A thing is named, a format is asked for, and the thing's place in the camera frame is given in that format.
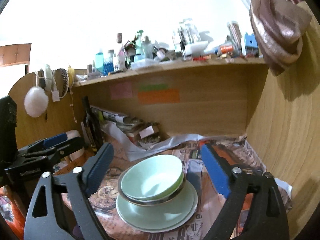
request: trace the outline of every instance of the white pom-pom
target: white pom-pom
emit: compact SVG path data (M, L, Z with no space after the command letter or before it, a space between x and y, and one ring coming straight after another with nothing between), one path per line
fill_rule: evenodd
M24 98L24 108L31 117L39 117L48 107L49 98L41 87L32 87Z

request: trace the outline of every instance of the wooden shelf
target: wooden shelf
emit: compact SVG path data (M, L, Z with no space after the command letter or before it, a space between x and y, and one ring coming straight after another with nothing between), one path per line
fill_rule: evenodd
M74 84L74 87L86 86L90 84L96 84L99 82L105 82L109 80L121 79L125 77L137 76L145 73L153 73L153 72L162 72L169 70L177 70L177 69L186 69L186 68L197 68L203 66L234 66L234 65L265 65L263 58L229 58L229 59L210 59L207 61L178 61L172 63L158 64L152 65L145 68L139 68L136 70L128 70L125 73L113 74L110 76L100 77L87 81L78 81Z

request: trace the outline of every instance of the folded newspaper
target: folded newspaper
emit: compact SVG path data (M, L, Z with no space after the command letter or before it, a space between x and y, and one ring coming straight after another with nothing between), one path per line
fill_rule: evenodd
M209 231L216 220L225 198L216 192L209 174L201 160L200 141L188 141L159 154L171 154L180 158L186 178L193 184L198 193L198 208L194 216L183 226L164 233L144 233L126 224L117 214L116 198L118 196L118 178L127 168L140 162L129 161L123 146L113 137L106 135L106 141L112 143L115 150L114 159L108 169L98 191L91 195L89 201L108 235L115 240L201 240ZM215 148L218 155L225 157L231 164L239 163L246 166L247 173L262 175L266 171L256 152L246 141L246 137L228 138L220 137L218 140L208 140ZM292 208L289 194L279 187L285 208ZM71 208L68 195L63 193L64 203ZM248 194L239 221L231 238L239 236L243 230L252 195Z

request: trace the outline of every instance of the green bowl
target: green bowl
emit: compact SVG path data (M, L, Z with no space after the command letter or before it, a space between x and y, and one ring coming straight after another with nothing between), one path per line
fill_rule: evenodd
M133 199L157 200L171 195L182 181L181 160L173 155L158 155L130 168L122 178L121 189Z

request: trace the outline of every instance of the wine bottle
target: wine bottle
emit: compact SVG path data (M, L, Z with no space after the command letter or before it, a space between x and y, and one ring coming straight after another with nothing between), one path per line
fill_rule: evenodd
M85 110L84 128L90 140L91 148L96 153L104 143L99 119L92 112L87 96L82 98L82 104Z

